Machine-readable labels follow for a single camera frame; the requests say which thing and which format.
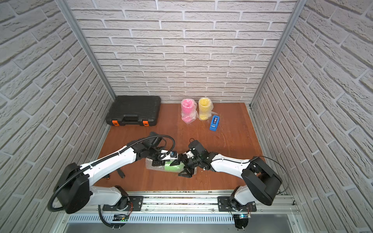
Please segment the green plastic wine glass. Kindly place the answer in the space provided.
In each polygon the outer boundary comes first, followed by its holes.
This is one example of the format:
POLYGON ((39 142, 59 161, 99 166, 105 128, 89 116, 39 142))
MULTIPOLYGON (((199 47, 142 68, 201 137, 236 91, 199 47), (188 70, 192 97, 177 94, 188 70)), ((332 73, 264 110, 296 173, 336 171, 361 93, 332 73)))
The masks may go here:
POLYGON ((173 172, 173 173, 180 173, 184 170, 184 165, 179 164, 175 166, 171 166, 172 161, 165 162, 164 171, 165 172, 173 172))

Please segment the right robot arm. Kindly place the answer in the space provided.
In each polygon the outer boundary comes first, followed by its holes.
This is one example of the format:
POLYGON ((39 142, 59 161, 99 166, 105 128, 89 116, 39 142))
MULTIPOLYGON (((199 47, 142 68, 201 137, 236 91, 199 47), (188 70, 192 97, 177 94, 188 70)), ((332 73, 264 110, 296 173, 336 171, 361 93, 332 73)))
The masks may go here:
POLYGON ((282 185, 281 177, 256 156, 240 160, 214 152, 192 157, 184 153, 178 155, 178 162, 184 165, 184 170, 179 173, 182 177, 192 177, 194 169, 200 167, 243 179, 245 185, 236 188, 230 198, 231 205, 237 208, 251 202, 271 206, 282 185))

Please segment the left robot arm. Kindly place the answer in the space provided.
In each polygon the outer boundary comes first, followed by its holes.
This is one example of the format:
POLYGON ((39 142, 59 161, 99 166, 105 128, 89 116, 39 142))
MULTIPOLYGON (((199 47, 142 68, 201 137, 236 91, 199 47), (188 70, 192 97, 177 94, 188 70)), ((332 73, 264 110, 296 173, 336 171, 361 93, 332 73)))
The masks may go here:
POLYGON ((119 150, 82 165, 67 165, 59 177, 50 197, 47 209, 51 212, 78 212, 87 205, 110 205, 119 210, 128 206, 125 190, 115 185, 100 187, 95 184, 112 172, 143 158, 164 161, 173 154, 172 149, 159 146, 166 135, 149 136, 128 143, 119 150))

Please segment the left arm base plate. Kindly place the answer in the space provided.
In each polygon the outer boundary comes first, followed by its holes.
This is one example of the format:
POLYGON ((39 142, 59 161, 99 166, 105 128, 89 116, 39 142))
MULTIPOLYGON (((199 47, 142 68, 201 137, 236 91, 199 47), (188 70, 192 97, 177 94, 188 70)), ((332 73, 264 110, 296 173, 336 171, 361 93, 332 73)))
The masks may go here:
POLYGON ((143 200, 143 196, 129 196, 128 198, 122 198, 116 205, 104 205, 102 209, 104 211, 140 211, 143 200))

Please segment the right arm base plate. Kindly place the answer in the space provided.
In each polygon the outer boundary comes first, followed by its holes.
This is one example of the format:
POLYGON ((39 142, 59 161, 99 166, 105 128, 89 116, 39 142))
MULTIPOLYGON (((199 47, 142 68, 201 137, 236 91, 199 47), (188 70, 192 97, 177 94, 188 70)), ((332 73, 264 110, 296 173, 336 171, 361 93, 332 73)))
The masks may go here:
POLYGON ((231 198, 228 196, 219 196, 217 197, 217 200, 219 212, 252 213, 257 211, 255 202, 241 205, 237 201, 231 200, 231 198))

